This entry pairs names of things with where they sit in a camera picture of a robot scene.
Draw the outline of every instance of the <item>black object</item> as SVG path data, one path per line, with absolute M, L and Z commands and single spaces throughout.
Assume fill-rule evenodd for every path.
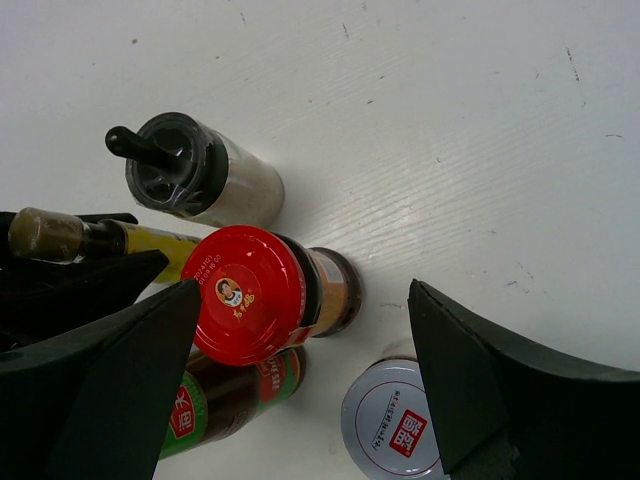
M 0 478 L 150 479 L 199 312 L 185 280 L 0 354 Z
M 0 333 L 12 348 L 132 305 L 169 261 L 153 250 L 70 265 L 21 263 L 25 266 L 0 270 Z
M 11 268 L 38 268 L 39 265 L 30 260 L 16 258 L 9 250 L 7 243 L 7 235 L 9 234 L 9 226 L 16 216 L 15 212 L 0 212 L 0 269 Z M 91 215 L 76 215 L 83 222 L 98 223 L 101 220 L 118 220 L 120 222 L 138 224 L 138 219 L 130 213 L 103 213 Z
M 222 193 L 229 156 L 215 131 L 182 113 L 153 117 L 137 135 L 115 128 L 115 136 L 114 129 L 107 133 L 107 147 L 127 158 L 127 184 L 141 205 L 188 218 Z
M 640 373 L 547 348 L 415 280 L 409 311 L 453 480 L 640 478 Z

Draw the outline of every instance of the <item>face logo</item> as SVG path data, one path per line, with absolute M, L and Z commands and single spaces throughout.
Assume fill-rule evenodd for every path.
M 216 283 L 216 294 L 222 303 L 229 307 L 237 307 L 242 303 L 242 289 L 230 278 L 221 278 Z

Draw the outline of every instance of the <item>red jar lid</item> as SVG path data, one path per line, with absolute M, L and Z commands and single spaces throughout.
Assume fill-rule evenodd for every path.
M 194 343 L 213 360 L 251 365 L 297 338 L 306 300 L 304 275 L 275 235 L 248 226 L 221 228 L 198 244 L 182 278 L 200 284 Z

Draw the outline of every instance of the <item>condiment jar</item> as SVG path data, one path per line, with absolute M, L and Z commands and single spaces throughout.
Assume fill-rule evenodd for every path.
M 413 341 L 392 345 L 358 377 L 342 403 L 341 423 L 347 451 L 368 478 L 449 478 Z
M 215 361 L 250 365 L 345 328 L 362 301 L 349 261 L 255 227 L 222 228 L 189 257 L 182 278 L 200 284 L 195 344 Z
M 147 208 L 213 227 L 266 227 L 282 208 L 274 168 L 183 113 L 153 117 L 137 134 L 114 127 L 105 142 L 127 158 L 129 190 Z
M 169 265 L 156 283 L 174 283 L 199 238 L 118 220 L 83 222 L 75 215 L 37 208 L 20 210 L 9 226 L 8 243 L 16 257 L 54 263 L 118 257 L 160 250 Z
M 201 352 L 191 354 L 160 458 L 237 432 L 293 395 L 305 370 L 302 347 L 247 367 L 221 365 Z

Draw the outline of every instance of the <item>white lid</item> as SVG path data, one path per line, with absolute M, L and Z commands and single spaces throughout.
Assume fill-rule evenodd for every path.
M 370 479 L 448 478 L 417 362 L 387 360 L 360 375 L 342 403 L 342 438 Z

